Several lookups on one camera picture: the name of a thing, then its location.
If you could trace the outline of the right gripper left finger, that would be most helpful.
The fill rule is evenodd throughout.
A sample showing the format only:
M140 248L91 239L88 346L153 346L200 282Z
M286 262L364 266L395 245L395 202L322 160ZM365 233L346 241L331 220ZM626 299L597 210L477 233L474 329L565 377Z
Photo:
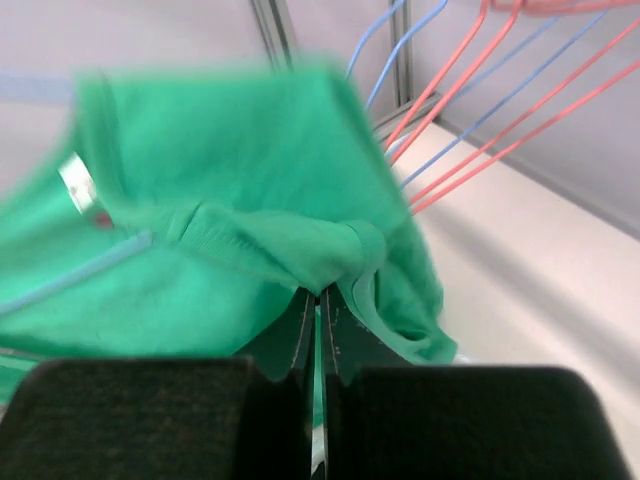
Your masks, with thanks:
M59 359L1 422L5 479L307 479L315 299L229 358Z

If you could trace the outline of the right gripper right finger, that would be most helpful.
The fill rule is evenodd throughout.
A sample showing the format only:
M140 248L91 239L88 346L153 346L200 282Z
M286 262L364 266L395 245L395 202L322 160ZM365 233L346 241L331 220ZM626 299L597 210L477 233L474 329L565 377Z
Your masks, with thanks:
M627 479L592 388L550 366L414 366L320 300L330 479Z

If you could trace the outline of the light blue hanger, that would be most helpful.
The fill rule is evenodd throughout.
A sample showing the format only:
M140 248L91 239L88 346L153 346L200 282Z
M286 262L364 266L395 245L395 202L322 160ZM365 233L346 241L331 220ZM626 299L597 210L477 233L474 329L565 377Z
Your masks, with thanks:
M551 21L519 18L488 60L440 113L436 122L452 137L403 156L403 180L419 190L481 146L494 140L497 154L605 82L626 64L621 42L596 60L524 121L518 118L611 40L637 8L589 13ZM609 89L547 127L503 157L503 162L544 184L590 202L607 197L617 183L620 151L616 91Z
M124 260L133 257L152 245L152 235L149 232L142 232L130 237L87 261L86 263L69 270L61 276L45 282L35 289L27 291L17 298L1 304L1 315L8 315L16 312L28 305L42 301L59 291L86 280L92 275L96 275L104 270L117 265Z
M396 14L404 8L405 1L389 1L387 8L368 25L351 53L346 66L345 76L351 77L357 67L364 62L377 43L378 38L384 30L389 30L389 23L396 17Z

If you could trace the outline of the green tank top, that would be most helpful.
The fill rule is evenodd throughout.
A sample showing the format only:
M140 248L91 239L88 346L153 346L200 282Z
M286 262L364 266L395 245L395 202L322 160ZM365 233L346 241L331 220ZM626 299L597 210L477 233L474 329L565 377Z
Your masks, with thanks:
M353 84L292 70L85 74L71 128L1 203L1 304L142 232L152 245L1 315L1 399L56 357L226 356L303 288L416 364L443 290Z

